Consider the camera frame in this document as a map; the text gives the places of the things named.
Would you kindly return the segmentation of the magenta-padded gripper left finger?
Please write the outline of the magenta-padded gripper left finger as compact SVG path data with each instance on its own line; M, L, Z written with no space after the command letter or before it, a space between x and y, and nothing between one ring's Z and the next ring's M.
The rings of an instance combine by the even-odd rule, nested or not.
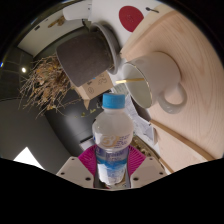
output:
M97 174L96 146L86 149L78 157L70 157L57 176L84 188L94 188Z

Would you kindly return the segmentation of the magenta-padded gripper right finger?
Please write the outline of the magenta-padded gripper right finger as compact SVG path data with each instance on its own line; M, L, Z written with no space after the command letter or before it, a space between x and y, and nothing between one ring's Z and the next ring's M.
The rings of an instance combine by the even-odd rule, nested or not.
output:
M127 188L140 188L165 176L165 170L155 157L146 157L135 147L129 146L125 177Z

